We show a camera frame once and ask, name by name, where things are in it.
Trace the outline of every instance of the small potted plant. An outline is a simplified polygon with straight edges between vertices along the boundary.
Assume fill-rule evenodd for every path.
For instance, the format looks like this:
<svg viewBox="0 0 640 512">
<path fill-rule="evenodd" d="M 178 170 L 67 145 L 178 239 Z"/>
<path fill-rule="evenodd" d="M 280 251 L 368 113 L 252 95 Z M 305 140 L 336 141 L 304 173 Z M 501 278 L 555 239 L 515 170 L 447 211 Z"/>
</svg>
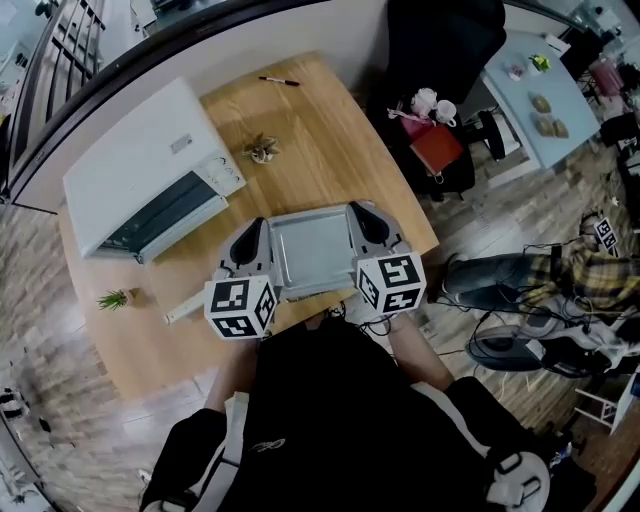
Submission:
<svg viewBox="0 0 640 512">
<path fill-rule="evenodd" d="M 544 55 L 532 55 L 529 57 L 529 74 L 538 76 L 551 69 L 551 62 Z"/>
<path fill-rule="evenodd" d="M 133 304 L 133 294 L 130 290 L 110 291 L 104 297 L 100 297 L 97 302 L 101 310 L 110 309 L 115 311 Z"/>
<path fill-rule="evenodd" d="M 251 144 L 244 147 L 243 155 L 250 156 L 257 164 L 267 164 L 273 160 L 274 155 L 280 153 L 276 147 L 278 139 L 265 137 L 263 133 L 258 135 Z"/>
</svg>

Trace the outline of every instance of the black shirt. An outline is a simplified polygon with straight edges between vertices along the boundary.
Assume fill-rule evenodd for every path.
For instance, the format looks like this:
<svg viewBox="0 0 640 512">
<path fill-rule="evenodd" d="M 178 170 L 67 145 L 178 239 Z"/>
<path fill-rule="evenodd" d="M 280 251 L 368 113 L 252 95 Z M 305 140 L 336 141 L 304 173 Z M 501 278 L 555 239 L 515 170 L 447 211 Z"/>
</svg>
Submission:
<svg viewBox="0 0 640 512">
<path fill-rule="evenodd" d="M 531 441 L 475 379 L 447 394 L 481 443 L 522 449 Z M 195 484 L 225 427 L 211 410 L 178 423 L 142 509 Z M 220 510 L 483 510 L 491 473 L 381 346 L 328 319 L 261 344 L 242 462 Z"/>
</svg>

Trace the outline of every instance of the gray tray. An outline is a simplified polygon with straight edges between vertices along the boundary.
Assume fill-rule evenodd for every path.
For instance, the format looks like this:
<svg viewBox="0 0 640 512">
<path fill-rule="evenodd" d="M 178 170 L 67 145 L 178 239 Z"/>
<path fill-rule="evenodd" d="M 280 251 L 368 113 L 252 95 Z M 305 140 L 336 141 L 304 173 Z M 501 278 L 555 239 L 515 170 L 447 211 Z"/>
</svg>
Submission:
<svg viewBox="0 0 640 512">
<path fill-rule="evenodd" d="M 346 205 L 269 219 L 280 299 L 353 287 Z"/>
</svg>

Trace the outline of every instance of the white mug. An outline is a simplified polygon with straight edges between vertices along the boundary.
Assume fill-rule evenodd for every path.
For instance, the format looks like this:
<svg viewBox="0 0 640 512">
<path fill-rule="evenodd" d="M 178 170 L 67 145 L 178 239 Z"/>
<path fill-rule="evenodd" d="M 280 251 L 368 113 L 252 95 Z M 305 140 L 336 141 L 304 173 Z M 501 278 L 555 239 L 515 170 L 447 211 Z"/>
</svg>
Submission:
<svg viewBox="0 0 640 512">
<path fill-rule="evenodd" d="M 438 111 L 436 112 L 436 119 L 439 123 L 446 124 L 455 128 L 458 123 L 454 119 L 458 109 L 449 100 L 440 100 L 438 102 Z"/>
<path fill-rule="evenodd" d="M 429 88 L 420 89 L 411 100 L 411 110 L 422 119 L 427 118 L 437 106 L 438 93 Z"/>
</svg>

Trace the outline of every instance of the black strap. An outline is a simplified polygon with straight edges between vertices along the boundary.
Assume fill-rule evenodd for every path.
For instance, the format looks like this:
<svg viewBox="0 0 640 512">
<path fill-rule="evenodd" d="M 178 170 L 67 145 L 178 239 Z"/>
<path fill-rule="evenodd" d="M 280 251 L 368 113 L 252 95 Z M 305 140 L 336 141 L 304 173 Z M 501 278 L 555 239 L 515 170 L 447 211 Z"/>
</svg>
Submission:
<svg viewBox="0 0 640 512">
<path fill-rule="evenodd" d="M 551 280 L 560 284 L 560 260 L 562 259 L 562 246 L 561 245 L 553 245 L 551 246 Z"/>
</svg>

